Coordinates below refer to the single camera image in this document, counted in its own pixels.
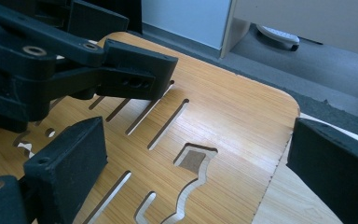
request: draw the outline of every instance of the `maze board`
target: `maze board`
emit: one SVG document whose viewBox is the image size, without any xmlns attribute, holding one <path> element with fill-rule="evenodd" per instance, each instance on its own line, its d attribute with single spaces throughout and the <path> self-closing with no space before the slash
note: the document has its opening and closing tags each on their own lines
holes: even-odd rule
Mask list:
<svg viewBox="0 0 358 224">
<path fill-rule="evenodd" d="M 0 129 L 0 175 L 20 178 L 22 164 L 62 130 L 102 116 L 108 164 L 75 223 L 250 223 L 292 133 L 296 101 L 139 37 L 109 37 L 179 58 L 165 95 L 57 99 L 26 133 Z"/>
</svg>

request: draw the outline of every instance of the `floor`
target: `floor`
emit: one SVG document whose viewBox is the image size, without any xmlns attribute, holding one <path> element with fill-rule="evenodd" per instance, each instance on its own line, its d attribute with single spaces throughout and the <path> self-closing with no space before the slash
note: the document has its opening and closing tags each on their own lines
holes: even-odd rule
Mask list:
<svg viewBox="0 0 358 224">
<path fill-rule="evenodd" d="M 358 54 L 303 38 L 292 52 L 257 35 L 253 25 L 223 59 L 215 49 L 147 24 L 142 37 L 286 91 L 303 113 L 358 134 Z"/>
</svg>

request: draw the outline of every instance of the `white wall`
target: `white wall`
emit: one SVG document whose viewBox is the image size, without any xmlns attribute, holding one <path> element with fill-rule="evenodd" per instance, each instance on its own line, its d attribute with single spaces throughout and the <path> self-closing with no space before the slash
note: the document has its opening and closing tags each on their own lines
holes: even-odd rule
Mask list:
<svg viewBox="0 0 358 224">
<path fill-rule="evenodd" d="M 221 49 L 230 0 L 143 0 L 143 21 Z"/>
</svg>

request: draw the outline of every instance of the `wooden table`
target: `wooden table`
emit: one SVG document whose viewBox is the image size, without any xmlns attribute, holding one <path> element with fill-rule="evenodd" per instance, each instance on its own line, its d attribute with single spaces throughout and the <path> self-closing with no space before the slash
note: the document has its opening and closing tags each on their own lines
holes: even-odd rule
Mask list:
<svg viewBox="0 0 358 224">
<path fill-rule="evenodd" d="M 186 206 L 185 215 L 178 210 L 176 219 L 184 215 L 181 223 L 250 223 L 290 139 L 299 113 L 296 101 L 285 92 L 139 37 L 109 37 L 178 57 L 179 63 L 172 88 L 150 106 L 153 109 L 130 135 L 128 128 L 153 102 L 130 100 L 104 122 L 109 163 L 76 223 L 89 217 L 120 180 L 122 188 L 103 206 L 97 223 L 133 223 L 137 211 L 138 220 L 160 223 L 175 213 L 178 198 L 179 207 Z M 20 178 L 26 147 L 36 153 L 69 125 L 108 118 L 123 100 L 65 97 L 38 126 L 30 123 L 27 134 L 0 129 L 0 175 Z M 163 126 L 168 129 L 148 149 Z M 146 196 L 150 198 L 143 203 Z"/>
</svg>

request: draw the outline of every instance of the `gray floor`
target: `gray floor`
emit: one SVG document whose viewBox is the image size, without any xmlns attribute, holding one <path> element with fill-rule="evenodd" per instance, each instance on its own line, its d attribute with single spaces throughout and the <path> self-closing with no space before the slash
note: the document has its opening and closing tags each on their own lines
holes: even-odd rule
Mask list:
<svg viewBox="0 0 358 224">
<path fill-rule="evenodd" d="M 286 91 L 302 112 L 358 134 L 358 54 L 302 38 L 292 52 L 254 26 L 223 59 L 215 49 L 146 24 L 142 37 Z"/>
</svg>

